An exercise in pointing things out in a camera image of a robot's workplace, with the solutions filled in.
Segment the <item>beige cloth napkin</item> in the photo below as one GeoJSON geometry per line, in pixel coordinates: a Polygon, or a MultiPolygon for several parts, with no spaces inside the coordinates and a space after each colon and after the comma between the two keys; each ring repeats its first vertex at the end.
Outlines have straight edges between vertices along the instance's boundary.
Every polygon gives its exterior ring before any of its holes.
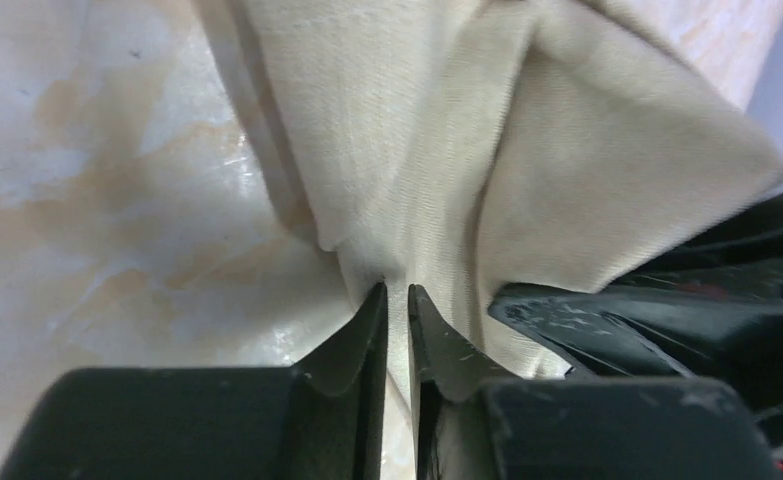
{"type": "Polygon", "coordinates": [[[770,138],[620,1],[203,1],[354,301],[406,291],[524,376],[566,364],[487,317],[496,291],[594,293],[783,182],[770,138]]]}

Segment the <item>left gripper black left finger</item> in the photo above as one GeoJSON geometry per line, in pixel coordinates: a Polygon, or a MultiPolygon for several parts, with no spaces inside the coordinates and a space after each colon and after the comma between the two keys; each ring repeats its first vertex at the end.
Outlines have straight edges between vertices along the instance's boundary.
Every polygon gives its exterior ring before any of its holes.
{"type": "Polygon", "coordinates": [[[31,412],[1,479],[376,479],[387,289],[280,367],[83,368],[31,412]]]}

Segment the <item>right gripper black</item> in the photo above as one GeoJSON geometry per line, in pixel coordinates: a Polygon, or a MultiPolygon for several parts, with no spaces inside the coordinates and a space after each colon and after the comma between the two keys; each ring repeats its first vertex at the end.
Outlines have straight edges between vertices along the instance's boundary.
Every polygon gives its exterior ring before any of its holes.
{"type": "Polygon", "coordinates": [[[757,412],[783,411],[783,193],[615,283],[509,285],[488,312],[582,372],[714,378],[757,412]]]}

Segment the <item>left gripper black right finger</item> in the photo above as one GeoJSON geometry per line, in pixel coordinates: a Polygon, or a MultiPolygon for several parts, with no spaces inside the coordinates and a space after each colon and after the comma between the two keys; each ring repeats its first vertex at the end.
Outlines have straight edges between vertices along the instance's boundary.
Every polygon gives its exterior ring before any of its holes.
{"type": "Polygon", "coordinates": [[[780,479],[740,397],[707,378],[527,380],[408,291],[420,479],[780,479]]]}

